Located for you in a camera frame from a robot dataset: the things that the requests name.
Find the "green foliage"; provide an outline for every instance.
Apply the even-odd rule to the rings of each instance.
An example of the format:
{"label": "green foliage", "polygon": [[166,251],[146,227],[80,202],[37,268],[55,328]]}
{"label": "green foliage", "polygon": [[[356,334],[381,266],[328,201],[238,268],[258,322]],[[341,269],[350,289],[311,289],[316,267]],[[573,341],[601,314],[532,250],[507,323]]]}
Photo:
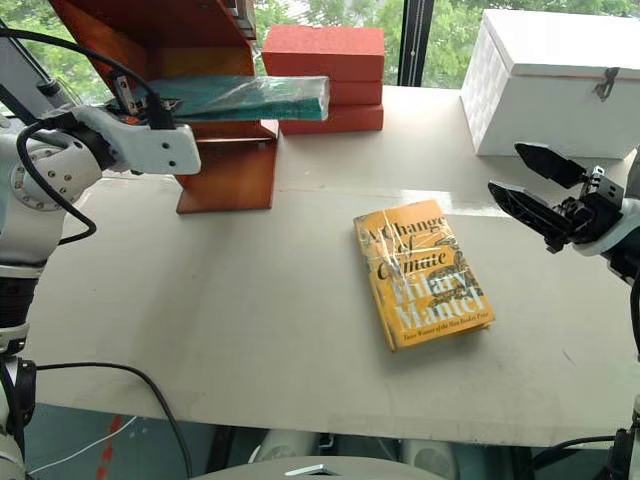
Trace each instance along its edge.
{"label": "green foliage", "polygon": [[[47,0],[1,1],[0,18],[12,28],[46,33],[73,41]],[[93,66],[79,53],[37,42],[23,43],[49,75],[65,82],[83,102],[99,103],[110,98],[107,87]]]}
{"label": "green foliage", "polygon": [[[293,5],[301,7],[297,17],[290,13]],[[259,50],[272,25],[369,26],[384,29],[384,82],[396,84],[403,6],[404,0],[255,0],[256,73],[266,74]],[[485,8],[629,16],[640,14],[640,0],[435,0],[423,86],[462,85]],[[47,0],[0,1],[0,18],[10,27],[72,40]],[[86,103],[109,98],[107,88],[81,55],[35,42],[25,44],[52,76],[64,80]]]}
{"label": "green foliage", "polygon": [[[396,84],[402,34],[403,0],[290,0],[308,6],[300,21],[287,16],[283,0],[269,8],[256,6],[258,31],[265,35],[276,23],[379,27],[385,32],[385,84]],[[471,58],[485,8],[629,16],[640,13],[640,0],[435,0],[422,86],[460,88]]]}

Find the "stack of red blocks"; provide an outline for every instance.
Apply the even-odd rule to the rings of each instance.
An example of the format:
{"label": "stack of red blocks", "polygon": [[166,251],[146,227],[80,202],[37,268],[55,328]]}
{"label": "stack of red blocks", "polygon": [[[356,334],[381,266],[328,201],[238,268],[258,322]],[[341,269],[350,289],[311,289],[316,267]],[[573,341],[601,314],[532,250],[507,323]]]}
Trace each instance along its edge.
{"label": "stack of red blocks", "polygon": [[384,32],[379,28],[274,25],[262,49],[272,76],[329,77],[329,118],[282,120],[285,135],[381,130]]}

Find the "box lid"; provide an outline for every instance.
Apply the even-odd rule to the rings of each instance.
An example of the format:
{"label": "box lid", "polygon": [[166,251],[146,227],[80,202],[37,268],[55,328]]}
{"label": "box lid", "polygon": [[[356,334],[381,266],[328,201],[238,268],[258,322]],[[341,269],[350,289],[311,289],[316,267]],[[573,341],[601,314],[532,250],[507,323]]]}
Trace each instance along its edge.
{"label": "box lid", "polygon": [[634,18],[485,10],[483,22],[512,75],[640,80],[640,21]]}

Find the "book cover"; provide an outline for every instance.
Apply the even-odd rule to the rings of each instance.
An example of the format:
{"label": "book cover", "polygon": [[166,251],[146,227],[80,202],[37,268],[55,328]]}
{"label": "book cover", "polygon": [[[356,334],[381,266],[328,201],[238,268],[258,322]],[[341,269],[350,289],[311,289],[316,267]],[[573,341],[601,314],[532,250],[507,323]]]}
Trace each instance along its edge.
{"label": "book cover", "polygon": [[435,200],[354,223],[391,350],[491,324],[489,301]]}

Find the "wooden stand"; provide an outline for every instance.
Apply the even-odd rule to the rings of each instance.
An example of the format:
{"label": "wooden stand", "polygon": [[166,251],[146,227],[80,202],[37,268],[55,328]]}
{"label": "wooden stand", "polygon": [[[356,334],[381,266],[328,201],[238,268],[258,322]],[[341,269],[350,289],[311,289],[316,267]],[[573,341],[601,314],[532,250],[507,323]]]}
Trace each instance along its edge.
{"label": "wooden stand", "polygon": [[[221,0],[50,0],[79,44],[146,80],[253,75],[251,44]],[[109,88],[111,67],[94,62]],[[277,123],[193,123],[202,171],[180,176],[179,213],[270,208]],[[230,142],[229,139],[260,139]]]}

